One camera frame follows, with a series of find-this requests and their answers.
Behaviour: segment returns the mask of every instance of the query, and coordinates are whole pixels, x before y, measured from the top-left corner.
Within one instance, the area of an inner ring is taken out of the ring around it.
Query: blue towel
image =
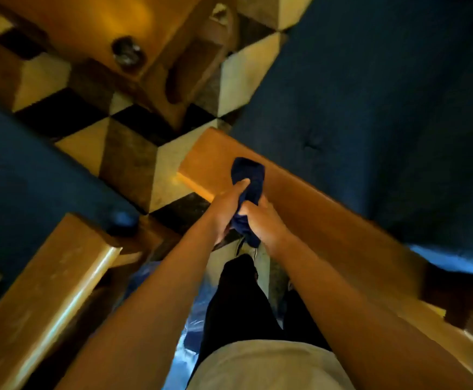
[[[237,157],[231,167],[231,179],[233,184],[245,178],[251,180],[249,186],[247,186],[244,192],[240,195],[238,200],[238,210],[231,219],[231,226],[245,237],[245,241],[252,248],[257,248],[260,245],[260,240],[249,227],[247,216],[241,216],[238,212],[244,201],[250,201],[258,205],[258,200],[262,195],[263,180],[265,179],[265,176],[266,169],[262,164],[245,157]]]

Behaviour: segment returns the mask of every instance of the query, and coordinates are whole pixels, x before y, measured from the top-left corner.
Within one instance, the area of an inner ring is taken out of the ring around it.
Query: checkered floor
[[[0,106],[183,234],[208,203],[177,181],[179,164],[209,126],[231,129],[308,3],[238,0],[240,46],[189,107],[178,138],[157,114],[115,91],[104,67],[47,53],[1,15]],[[237,238],[230,234],[219,248],[231,244],[223,251],[233,254]]]

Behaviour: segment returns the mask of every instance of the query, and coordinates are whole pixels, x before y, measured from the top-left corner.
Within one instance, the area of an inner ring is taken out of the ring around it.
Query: wooden pew
[[[473,341],[420,301],[427,262],[383,230],[216,130],[207,130],[178,177],[208,201],[231,185],[235,157],[265,165],[264,193],[285,224],[372,301],[414,325],[473,372]]]
[[[64,216],[0,300],[0,389],[23,386],[110,267],[177,241],[148,217],[134,238],[117,240],[77,215]]]

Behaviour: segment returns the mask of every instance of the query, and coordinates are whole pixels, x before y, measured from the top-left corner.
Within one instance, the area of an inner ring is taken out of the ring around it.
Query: hand
[[[249,226],[263,242],[269,256],[276,256],[281,243],[292,236],[291,232],[274,209],[272,203],[262,194],[258,205],[244,201],[239,215],[246,215]]]
[[[205,216],[208,216],[214,222],[217,233],[216,243],[221,242],[229,232],[229,222],[238,209],[240,194],[244,192],[250,183],[251,180],[249,178],[235,183],[231,189],[217,195],[207,209]]]

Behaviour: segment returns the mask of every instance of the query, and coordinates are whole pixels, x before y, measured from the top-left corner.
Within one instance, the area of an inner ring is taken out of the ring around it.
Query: forearm
[[[358,390],[473,388],[452,355],[369,302],[297,237],[274,254]]]
[[[161,389],[216,238],[203,216],[87,342],[58,390]]]

